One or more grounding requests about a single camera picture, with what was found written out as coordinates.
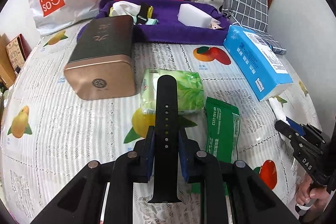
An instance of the teal box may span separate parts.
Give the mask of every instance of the teal box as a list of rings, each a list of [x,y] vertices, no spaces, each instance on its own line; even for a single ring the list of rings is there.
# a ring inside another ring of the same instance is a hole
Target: teal box
[[[260,101],[280,95],[293,83],[278,57],[255,32],[231,25],[223,45]]]

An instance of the human hand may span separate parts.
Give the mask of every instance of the human hand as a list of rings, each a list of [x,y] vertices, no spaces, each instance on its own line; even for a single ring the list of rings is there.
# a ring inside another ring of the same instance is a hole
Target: human hand
[[[310,189],[311,182],[311,177],[308,174],[305,174],[296,194],[296,202],[299,205],[304,205],[309,203],[311,198],[316,199],[315,203],[309,209],[309,214],[317,217],[323,212],[327,205],[330,194],[327,192],[326,187]]]

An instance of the metal screw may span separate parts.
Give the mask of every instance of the metal screw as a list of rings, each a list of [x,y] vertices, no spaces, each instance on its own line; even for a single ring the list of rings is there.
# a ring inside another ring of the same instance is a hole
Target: metal screw
[[[96,160],[92,160],[88,163],[88,167],[90,167],[91,169],[96,168],[98,166],[98,161]]]
[[[207,153],[203,150],[199,150],[197,151],[196,155],[199,156],[200,158],[204,158],[206,157]]]
[[[128,152],[128,154],[127,154],[127,156],[129,157],[129,158],[135,158],[136,156],[138,155],[138,153],[136,152],[136,151],[130,151],[130,152]]]
[[[239,168],[244,168],[246,166],[246,163],[242,160],[238,160],[238,161],[236,161],[236,165]]]

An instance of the green tissue package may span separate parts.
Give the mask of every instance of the green tissue package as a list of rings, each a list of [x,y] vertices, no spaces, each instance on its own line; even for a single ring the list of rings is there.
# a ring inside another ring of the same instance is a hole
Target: green tissue package
[[[197,72],[181,70],[147,69],[141,86],[141,109],[144,114],[154,114],[159,77],[171,75],[177,82],[178,113],[190,114],[204,108],[202,80]]]
[[[208,97],[205,103],[208,124],[206,152],[218,160],[233,163],[237,157],[240,116],[237,107]],[[193,184],[193,193],[200,193],[198,183]]]

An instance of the gray checkered fabric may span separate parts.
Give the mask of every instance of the gray checkered fabric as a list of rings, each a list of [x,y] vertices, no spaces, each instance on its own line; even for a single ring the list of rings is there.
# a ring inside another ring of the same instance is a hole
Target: gray checkered fabric
[[[231,25],[240,25],[256,32],[270,46],[273,52],[285,54],[286,49],[272,38],[267,31],[267,0],[224,0],[222,13],[231,15]]]

